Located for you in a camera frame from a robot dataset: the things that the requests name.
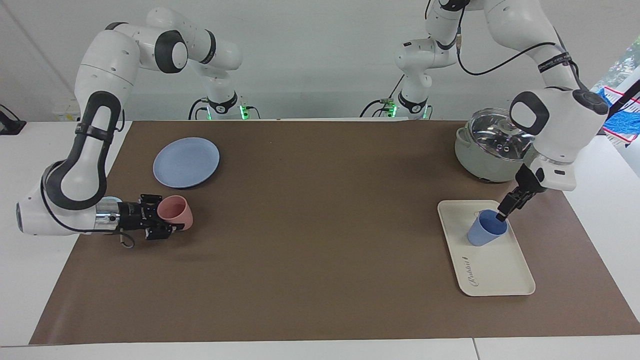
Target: plate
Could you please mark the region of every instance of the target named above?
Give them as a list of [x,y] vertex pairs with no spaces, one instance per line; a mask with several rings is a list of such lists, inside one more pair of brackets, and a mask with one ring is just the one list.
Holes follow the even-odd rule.
[[467,240],[480,211],[496,210],[498,205],[493,200],[445,200],[438,204],[458,286],[472,297],[531,295],[536,283],[511,224],[506,234],[486,245],[473,246]]
[[207,139],[176,140],[160,151],[154,160],[154,176],[175,189],[192,188],[213,175],[220,163],[218,148]]

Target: brown tabletop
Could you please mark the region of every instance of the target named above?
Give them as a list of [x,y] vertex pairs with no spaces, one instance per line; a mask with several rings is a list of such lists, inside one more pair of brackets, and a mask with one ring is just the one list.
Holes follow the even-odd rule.
[[[136,122],[108,195],[185,196],[195,223],[133,250],[80,236],[32,344],[640,334],[561,192],[510,217],[536,281],[528,297],[472,298],[455,280],[437,205],[500,201],[457,162],[460,122]],[[190,190],[153,177],[156,154],[213,141]]]

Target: white table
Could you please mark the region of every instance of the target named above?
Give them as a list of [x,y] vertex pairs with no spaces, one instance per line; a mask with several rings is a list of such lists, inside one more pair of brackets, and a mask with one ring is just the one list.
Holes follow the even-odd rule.
[[[224,360],[640,357],[640,336],[27,347],[77,236],[32,237],[20,233],[15,225],[15,203],[36,186],[46,166],[66,158],[74,127],[74,123],[31,123],[19,136],[0,137],[0,346],[4,346],[0,359],[112,359],[123,355],[136,359]],[[127,124],[125,132],[116,135],[108,170],[129,127]],[[576,172],[578,188],[566,197],[640,318],[640,267],[636,261],[640,259],[640,179],[603,136],[584,149],[576,162]]]

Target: blue cup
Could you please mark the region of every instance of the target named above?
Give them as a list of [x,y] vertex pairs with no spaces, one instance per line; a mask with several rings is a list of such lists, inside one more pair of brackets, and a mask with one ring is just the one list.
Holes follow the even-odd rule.
[[482,246],[507,233],[507,222],[496,219],[494,210],[482,210],[469,229],[467,239],[472,245]]

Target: cup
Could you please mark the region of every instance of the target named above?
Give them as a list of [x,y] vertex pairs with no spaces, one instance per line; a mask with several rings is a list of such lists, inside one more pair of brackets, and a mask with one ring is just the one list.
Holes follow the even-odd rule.
[[509,225],[496,219],[494,210],[482,210],[467,233],[467,239],[474,246],[485,245],[507,233]]
[[193,225],[193,214],[187,203],[187,199],[180,195],[172,195],[164,198],[158,205],[158,216],[169,224],[184,224],[184,230]]

